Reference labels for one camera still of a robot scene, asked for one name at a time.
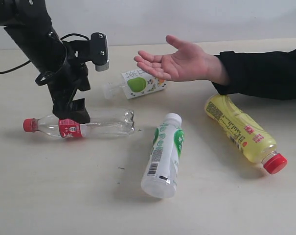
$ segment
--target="barcode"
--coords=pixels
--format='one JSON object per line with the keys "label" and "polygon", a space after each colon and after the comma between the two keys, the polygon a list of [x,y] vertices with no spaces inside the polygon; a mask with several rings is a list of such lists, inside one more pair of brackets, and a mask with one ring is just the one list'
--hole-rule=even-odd
{"label": "barcode", "polygon": [[148,176],[154,176],[157,173],[157,168],[158,168],[159,164],[158,163],[152,163],[150,165],[149,171],[148,171]]}
{"label": "barcode", "polygon": [[163,149],[156,149],[152,154],[152,162],[159,162],[161,160]]}
{"label": "barcode", "polygon": [[209,102],[206,111],[212,114],[217,121],[220,120],[223,113],[212,102]]}
{"label": "barcode", "polygon": [[244,151],[243,148],[240,147],[240,144],[232,136],[229,136],[229,138],[230,138],[231,142],[233,142],[241,152]]}

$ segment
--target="black cable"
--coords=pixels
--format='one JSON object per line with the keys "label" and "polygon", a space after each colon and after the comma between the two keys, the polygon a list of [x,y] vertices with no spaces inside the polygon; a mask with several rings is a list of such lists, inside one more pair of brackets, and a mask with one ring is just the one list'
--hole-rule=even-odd
{"label": "black cable", "polygon": [[[84,38],[86,39],[87,41],[90,41],[90,39],[85,36],[85,35],[82,35],[82,34],[78,34],[78,33],[71,33],[71,34],[68,34],[68,35],[65,35],[64,37],[61,38],[61,40],[64,40],[65,38],[69,38],[69,37],[72,37],[72,36],[77,36],[77,37],[81,37],[81,38]],[[28,60],[27,62],[21,64],[21,65],[18,65],[17,67],[15,68],[12,68],[10,70],[7,70],[7,71],[3,71],[3,72],[0,72],[0,74],[6,74],[6,73],[10,73],[10,72],[13,72],[15,70],[18,70],[26,65],[28,65],[30,63],[30,60]]]}

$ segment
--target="table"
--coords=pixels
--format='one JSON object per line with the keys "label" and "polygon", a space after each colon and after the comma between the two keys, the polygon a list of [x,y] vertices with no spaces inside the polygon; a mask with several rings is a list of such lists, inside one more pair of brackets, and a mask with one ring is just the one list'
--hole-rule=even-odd
{"label": "table", "polygon": [[[289,51],[296,39],[199,44],[223,50]],[[265,173],[230,143],[204,112],[216,93],[206,81],[170,83],[165,91],[127,100],[105,100],[101,85],[136,69],[139,49],[172,53],[169,45],[110,47],[111,68],[90,68],[87,108],[135,111],[136,132],[115,140],[56,141],[23,131],[25,118],[50,114],[47,87],[32,66],[0,75],[0,235],[286,235],[296,234],[296,100],[232,95],[278,143],[288,158],[277,175]],[[19,50],[0,51],[0,71],[26,60]],[[178,191],[156,200],[142,192],[154,129],[169,112],[185,131]]]}

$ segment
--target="human hand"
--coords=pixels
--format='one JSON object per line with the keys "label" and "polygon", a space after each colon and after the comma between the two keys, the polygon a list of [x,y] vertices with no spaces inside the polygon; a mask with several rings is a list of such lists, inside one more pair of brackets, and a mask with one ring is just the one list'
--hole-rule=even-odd
{"label": "human hand", "polygon": [[171,35],[166,36],[166,41],[178,51],[168,55],[151,55],[141,50],[134,58],[137,66],[150,75],[167,81],[186,82],[205,79],[218,84],[226,83],[225,78],[221,77],[226,75],[225,69],[216,56],[205,53],[194,43]]}

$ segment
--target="black sleeve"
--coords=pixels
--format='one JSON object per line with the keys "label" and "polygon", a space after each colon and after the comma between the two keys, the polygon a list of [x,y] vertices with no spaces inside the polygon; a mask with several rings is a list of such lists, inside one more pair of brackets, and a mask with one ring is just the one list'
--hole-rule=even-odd
{"label": "black sleeve", "polygon": [[222,52],[230,84],[213,83],[219,94],[245,94],[271,99],[296,99],[296,49],[291,52]]}

